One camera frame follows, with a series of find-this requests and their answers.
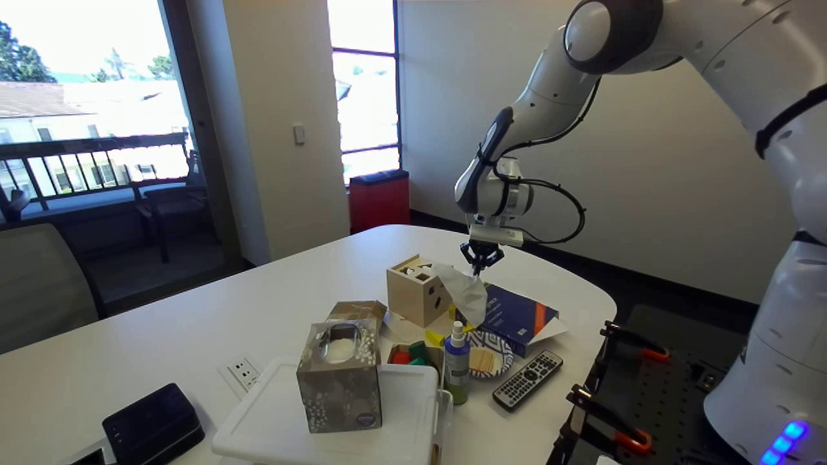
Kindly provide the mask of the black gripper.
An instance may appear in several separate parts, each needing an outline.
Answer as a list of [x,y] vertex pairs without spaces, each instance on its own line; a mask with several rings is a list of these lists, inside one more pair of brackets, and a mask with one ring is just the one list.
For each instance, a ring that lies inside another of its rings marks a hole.
[[461,247],[462,257],[469,260],[469,266],[477,275],[477,265],[482,265],[482,272],[491,270],[505,252],[496,243],[482,243],[482,241],[469,241]]

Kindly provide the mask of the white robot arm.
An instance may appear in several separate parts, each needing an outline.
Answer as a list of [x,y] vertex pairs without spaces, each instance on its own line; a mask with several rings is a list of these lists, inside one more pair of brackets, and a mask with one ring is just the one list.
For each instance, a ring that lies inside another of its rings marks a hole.
[[703,420],[748,465],[827,465],[827,0],[553,0],[518,50],[539,63],[456,181],[469,265],[527,243],[553,154],[649,170],[668,200],[681,170],[711,176],[691,208],[714,229],[658,214],[691,279],[758,301]]

